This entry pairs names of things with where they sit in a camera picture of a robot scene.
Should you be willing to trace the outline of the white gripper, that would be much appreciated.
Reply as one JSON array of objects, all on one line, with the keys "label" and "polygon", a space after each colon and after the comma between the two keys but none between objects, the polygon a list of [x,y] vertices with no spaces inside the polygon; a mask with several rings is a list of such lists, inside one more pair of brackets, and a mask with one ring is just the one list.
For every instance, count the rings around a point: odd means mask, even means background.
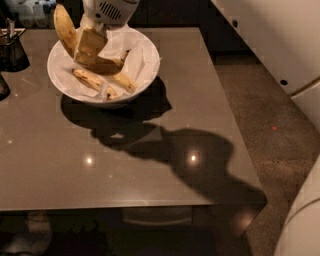
[{"label": "white gripper", "polygon": [[84,14],[80,21],[79,40],[73,59],[83,65],[92,64],[108,42],[106,27],[125,26],[140,0],[82,0]]}]

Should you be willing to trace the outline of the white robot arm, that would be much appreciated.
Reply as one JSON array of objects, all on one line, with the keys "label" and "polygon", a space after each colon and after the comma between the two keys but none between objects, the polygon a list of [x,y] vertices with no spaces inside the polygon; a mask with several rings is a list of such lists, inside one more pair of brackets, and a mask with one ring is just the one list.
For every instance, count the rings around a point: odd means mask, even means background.
[{"label": "white robot arm", "polygon": [[219,256],[319,256],[320,0],[143,0],[198,26],[268,203]]}]

